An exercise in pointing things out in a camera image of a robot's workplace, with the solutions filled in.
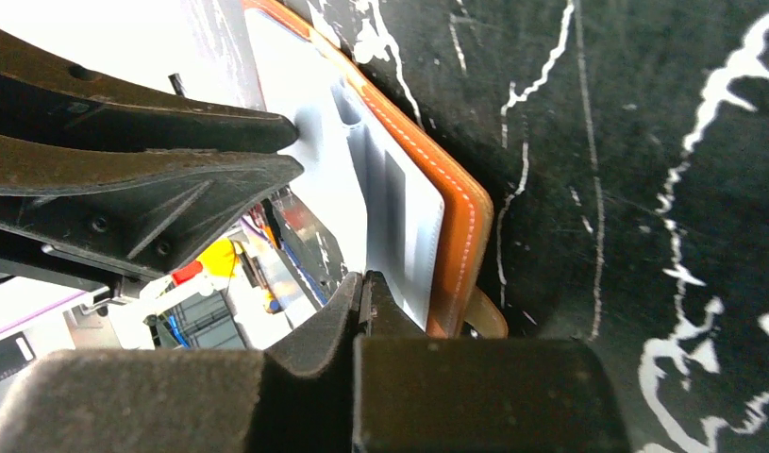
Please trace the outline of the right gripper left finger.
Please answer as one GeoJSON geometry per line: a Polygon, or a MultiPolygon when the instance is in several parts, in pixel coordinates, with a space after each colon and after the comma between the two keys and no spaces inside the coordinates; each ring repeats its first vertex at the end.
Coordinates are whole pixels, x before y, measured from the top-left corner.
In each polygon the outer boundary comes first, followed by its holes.
{"type": "Polygon", "coordinates": [[[48,354],[0,408],[0,452],[347,452],[362,286],[265,350],[48,354]]]}

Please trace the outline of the brown leather card holder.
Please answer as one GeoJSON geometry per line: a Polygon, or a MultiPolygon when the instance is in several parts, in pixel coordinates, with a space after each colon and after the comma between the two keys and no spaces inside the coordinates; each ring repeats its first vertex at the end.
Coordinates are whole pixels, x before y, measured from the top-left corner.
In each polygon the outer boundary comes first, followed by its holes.
{"type": "Polygon", "coordinates": [[[323,223],[321,269],[381,272],[396,304],[428,335],[464,325],[486,338],[509,329],[476,285],[493,202],[398,109],[336,41],[277,1],[242,5],[264,107],[292,120],[287,155],[303,166],[293,197],[323,223]]]}

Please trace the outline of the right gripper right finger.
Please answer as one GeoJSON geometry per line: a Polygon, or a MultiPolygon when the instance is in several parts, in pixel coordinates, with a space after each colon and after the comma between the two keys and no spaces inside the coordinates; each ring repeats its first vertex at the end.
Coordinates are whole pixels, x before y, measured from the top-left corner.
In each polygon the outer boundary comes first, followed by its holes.
{"type": "Polygon", "coordinates": [[[432,339],[378,272],[354,274],[356,452],[628,452],[607,374],[584,343],[432,339]]]}

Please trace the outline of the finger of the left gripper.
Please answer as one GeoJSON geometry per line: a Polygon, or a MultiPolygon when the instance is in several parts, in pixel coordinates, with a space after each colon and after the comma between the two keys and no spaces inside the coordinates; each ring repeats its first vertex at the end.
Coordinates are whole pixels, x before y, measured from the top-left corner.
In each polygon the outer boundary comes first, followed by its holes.
{"type": "Polygon", "coordinates": [[[97,151],[274,153],[298,133],[269,112],[201,102],[95,72],[0,29],[0,135],[97,151]]]}
{"type": "Polygon", "coordinates": [[[0,272],[162,277],[302,171],[278,154],[112,153],[0,135],[0,272]]]}

